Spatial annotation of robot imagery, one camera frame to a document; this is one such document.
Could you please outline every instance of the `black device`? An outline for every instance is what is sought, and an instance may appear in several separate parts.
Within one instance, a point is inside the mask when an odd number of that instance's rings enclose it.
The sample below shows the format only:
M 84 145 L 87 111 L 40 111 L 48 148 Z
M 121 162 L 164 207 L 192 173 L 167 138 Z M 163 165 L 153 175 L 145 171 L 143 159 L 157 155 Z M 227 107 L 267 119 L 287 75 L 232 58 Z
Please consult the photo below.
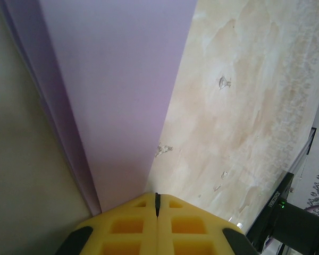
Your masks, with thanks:
M 247 232 L 258 252 L 272 237 L 303 255 L 319 255 L 319 217 L 287 202 L 293 177 L 286 173 Z

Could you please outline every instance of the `marble-patterned surface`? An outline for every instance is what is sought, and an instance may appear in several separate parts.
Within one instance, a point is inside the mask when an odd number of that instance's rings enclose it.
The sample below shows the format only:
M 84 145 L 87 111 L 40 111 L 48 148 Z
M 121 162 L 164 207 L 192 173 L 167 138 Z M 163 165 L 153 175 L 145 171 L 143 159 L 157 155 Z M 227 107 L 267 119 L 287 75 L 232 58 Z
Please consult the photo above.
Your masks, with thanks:
M 147 189 L 246 231 L 318 103 L 319 0 L 199 0 Z

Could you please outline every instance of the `lavender wall panel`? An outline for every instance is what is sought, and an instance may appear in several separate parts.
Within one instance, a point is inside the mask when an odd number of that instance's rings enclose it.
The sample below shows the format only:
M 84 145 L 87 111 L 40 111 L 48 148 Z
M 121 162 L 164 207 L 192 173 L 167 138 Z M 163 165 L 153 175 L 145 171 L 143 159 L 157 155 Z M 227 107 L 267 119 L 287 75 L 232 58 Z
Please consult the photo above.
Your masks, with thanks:
M 103 210 L 143 193 L 196 0 L 40 0 Z

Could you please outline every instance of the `square hole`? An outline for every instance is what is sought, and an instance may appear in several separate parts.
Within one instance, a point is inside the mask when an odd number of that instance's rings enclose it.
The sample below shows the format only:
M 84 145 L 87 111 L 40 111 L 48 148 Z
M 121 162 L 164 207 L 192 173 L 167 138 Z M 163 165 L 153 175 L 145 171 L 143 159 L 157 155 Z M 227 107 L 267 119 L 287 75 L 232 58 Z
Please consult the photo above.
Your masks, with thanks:
M 169 207 L 170 208 L 182 208 L 183 205 L 181 205 L 180 203 L 177 203 L 176 201 L 170 200 Z
M 139 255 L 140 242 L 111 242 L 104 244 L 102 255 Z
M 217 255 L 210 241 L 174 241 L 175 255 Z
M 145 203 L 145 201 L 139 202 L 138 204 L 136 204 L 134 207 L 146 207 L 147 204 Z
M 112 223 L 111 234 L 131 234 L 143 232 L 143 219 L 126 217 L 115 220 Z
M 199 217 L 173 217 L 171 232 L 183 234 L 206 234 L 203 221 Z

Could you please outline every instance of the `white wall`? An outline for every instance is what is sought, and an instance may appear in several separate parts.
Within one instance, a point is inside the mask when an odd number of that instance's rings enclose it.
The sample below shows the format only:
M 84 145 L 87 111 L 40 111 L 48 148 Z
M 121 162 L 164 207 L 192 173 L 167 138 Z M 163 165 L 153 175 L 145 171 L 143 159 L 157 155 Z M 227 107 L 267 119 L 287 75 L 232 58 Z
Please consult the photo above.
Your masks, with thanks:
M 89 216 L 0 16 L 0 254 L 53 254 Z

